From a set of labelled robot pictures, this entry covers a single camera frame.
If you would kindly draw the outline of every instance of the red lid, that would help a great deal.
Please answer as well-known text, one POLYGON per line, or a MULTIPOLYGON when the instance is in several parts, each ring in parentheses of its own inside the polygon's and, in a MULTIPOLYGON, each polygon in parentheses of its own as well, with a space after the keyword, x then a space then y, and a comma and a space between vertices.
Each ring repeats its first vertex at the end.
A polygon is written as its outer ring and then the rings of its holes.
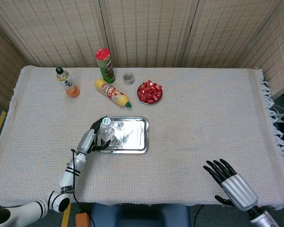
POLYGON ((106 48, 102 48, 100 50, 98 50, 95 54, 95 57, 100 60, 103 61, 105 59, 107 59, 110 55, 110 51, 106 48))

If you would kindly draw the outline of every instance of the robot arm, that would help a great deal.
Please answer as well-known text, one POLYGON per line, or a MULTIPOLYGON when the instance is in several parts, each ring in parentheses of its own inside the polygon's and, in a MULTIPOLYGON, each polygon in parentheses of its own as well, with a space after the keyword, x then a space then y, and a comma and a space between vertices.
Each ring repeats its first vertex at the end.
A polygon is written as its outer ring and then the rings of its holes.
POLYGON ((48 193, 44 199, 20 207, 0 209, 0 227, 24 227, 45 217, 49 209, 56 212, 66 210, 70 203, 70 196, 75 192, 74 185, 86 163, 85 156, 91 150, 105 149, 110 143, 109 140, 104 147, 97 148, 95 146, 94 140, 102 119, 96 121, 90 130, 83 135, 77 151, 72 149, 74 152, 73 158, 67 165, 60 180, 61 191, 53 191, 48 193))
POLYGON ((203 166, 214 180, 223 188, 229 200, 216 195, 215 199, 224 205, 230 205, 241 211, 247 211, 250 222, 256 227, 278 227, 266 210, 257 206, 258 196, 251 189, 245 179, 223 159, 206 161, 212 168, 203 166))

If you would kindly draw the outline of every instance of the tablecloth fringe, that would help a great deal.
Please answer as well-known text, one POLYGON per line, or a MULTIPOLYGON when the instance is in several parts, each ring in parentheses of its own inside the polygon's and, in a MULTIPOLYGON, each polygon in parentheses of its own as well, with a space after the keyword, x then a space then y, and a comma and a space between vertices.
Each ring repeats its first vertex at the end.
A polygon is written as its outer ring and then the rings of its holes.
MULTIPOLYGON (((271 127, 272 131, 274 133, 274 138, 275 138, 275 143, 277 145, 277 149, 279 151, 279 155, 282 157, 281 161, 284 165, 284 140, 282 140, 283 133, 279 131, 275 126, 274 123, 277 122, 277 117, 276 117, 276 112, 271 110, 272 106, 275 104, 274 101, 270 98, 271 91, 270 88, 268 87, 268 82, 264 81, 264 75, 262 70, 258 70, 258 81, 260 83, 262 95, 263 95, 263 101, 265 102, 266 105, 266 110, 267 110, 267 115, 269 116, 269 119, 271 120, 271 127)), ((279 205, 276 206, 276 210, 282 209, 284 206, 279 205)))

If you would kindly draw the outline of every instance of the orange juice bottle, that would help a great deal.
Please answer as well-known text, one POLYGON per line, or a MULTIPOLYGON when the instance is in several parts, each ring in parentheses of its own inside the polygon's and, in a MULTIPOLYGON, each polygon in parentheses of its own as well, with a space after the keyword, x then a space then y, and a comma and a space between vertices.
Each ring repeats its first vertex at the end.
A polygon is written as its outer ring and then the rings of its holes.
POLYGON ((114 86, 108 84, 105 80, 97 79, 95 86, 99 91, 113 100, 119 106, 132 107, 132 104, 129 102, 129 98, 122 92, 118 91, 114 86))
POLYGON ((69 97, 77 97, 80 94, 79 88, 72 82, 71 75, 61 67, 56 68, 57 80, 64 87, 69 97))

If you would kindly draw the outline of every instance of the black cable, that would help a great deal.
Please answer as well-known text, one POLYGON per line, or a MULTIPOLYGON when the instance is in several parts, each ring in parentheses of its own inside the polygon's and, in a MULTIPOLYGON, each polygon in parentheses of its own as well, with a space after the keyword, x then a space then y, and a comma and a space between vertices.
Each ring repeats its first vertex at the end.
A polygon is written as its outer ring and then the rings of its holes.
POLYGON ((93 226, 96 227, 95 221, 94 221, 94 219, 91 217, 91 214, 88 213, 88 212, 82 207, 82 205, 78 202, 78 200, 76 199, 76 196, 75 196, 75 170, 76 170, 76 168, 75 168, 75 152, 74 152, 74 151, 72 151, 72 165, 73 165, 73 167, 72 167, 72 169, 73 169, 72 176, 73 176, 73 185, 74 185, 74 186, 73 186, 73 187, 74 187, 74 193, 73 193, 72 195, 73 195, 75 201, 76 201, 76 202, 78 203, 78 205, 81 207, 81 209, 82 209, 85 213, 88 214, 90 220, 93 222, 93 226))
POLYGON ((199 208, 199 210, 197 211, 197 214, 195 215, 195 220, 194 220, 194 227, 195 227, 195 221, 197 220, 197 216, 200 212, 200 210, 202 209, 202 207, 204 206, 204 204, 199 208))

